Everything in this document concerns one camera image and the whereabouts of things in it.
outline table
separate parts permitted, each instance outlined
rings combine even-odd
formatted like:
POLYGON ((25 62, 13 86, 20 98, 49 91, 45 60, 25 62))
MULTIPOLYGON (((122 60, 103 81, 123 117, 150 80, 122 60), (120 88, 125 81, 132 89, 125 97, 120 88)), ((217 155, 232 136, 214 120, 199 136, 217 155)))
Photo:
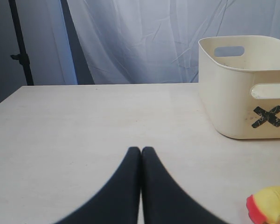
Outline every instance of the table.
POLYGON ((197 84, 25 86, 0 104, 0 224, 66 216, 129 146, 153 146, 189 195, 233 224, 251 223, 250 194, 280 184, 280 140, 219 134, 197 84))

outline bin handle hole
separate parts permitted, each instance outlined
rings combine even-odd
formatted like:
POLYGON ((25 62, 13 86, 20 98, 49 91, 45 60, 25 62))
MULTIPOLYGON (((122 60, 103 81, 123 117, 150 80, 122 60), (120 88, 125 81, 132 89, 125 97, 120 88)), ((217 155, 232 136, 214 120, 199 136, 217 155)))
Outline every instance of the bin handle hole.
POLYGON ((251 89, 254 99, 280 99, 280 83, 257 84, 251 89))
POLYGON ((243 46, 217 47, 214 51, 216 57, 238 57, 245 52, 243 46))

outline black stand pole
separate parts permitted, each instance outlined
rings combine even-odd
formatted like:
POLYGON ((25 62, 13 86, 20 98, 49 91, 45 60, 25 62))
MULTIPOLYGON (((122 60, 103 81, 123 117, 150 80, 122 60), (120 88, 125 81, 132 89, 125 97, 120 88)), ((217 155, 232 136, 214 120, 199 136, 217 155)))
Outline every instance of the black stand pole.
POLYGON ((14 30, 17 36, 18 45, 20 49, 20 53, 17 55, 11 55, 11 58, 19 61, 19 63, 23 66, 27 85, 34 85, 31 70, 30 70, 30 61, 25 49, 17 5, 15 3, 15 0, 8 0, 8 1, 9 1, 11 15, 14 21, 14 30))

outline white curtain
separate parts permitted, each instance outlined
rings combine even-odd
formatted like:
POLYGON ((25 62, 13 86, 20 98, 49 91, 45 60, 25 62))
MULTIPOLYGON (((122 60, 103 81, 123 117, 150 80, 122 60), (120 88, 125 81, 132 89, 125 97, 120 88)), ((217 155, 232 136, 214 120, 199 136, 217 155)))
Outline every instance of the white curtain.
POLYGON ((198 40, 280 38, 280 0, 68 0, 96 84, 198 81, 198 40))

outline storage bin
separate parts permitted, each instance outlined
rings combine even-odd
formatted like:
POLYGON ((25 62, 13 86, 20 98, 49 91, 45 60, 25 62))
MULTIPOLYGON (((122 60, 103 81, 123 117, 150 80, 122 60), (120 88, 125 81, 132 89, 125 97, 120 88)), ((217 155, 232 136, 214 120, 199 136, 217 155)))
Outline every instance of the storage bin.
POLYGON ((199 95, 221 134, 280 138, 280 40, 254 35, 201 39, 199 95))

